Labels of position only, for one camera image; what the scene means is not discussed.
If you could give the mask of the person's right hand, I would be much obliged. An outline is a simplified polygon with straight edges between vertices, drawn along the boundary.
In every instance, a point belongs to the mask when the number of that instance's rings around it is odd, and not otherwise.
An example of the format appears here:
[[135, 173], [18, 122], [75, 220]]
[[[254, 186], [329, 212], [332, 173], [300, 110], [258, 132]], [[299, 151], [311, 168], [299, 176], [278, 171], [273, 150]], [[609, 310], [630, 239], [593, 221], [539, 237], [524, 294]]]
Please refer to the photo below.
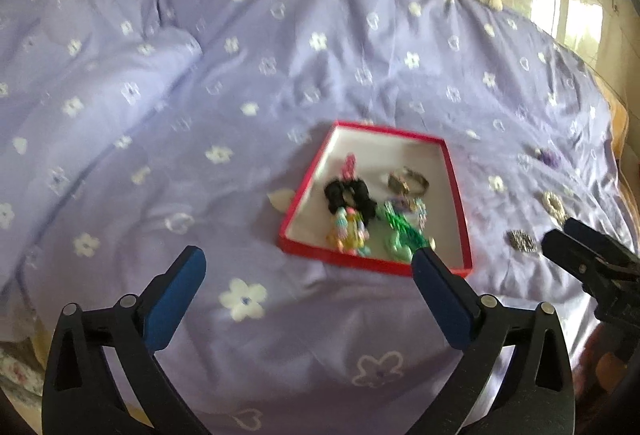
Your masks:
[[626, 375], [638, 346], [639, 337], [600, 322], [586, 340], [573, 369], [576, 400], [582, 400], [592, 389], [611, 394]]

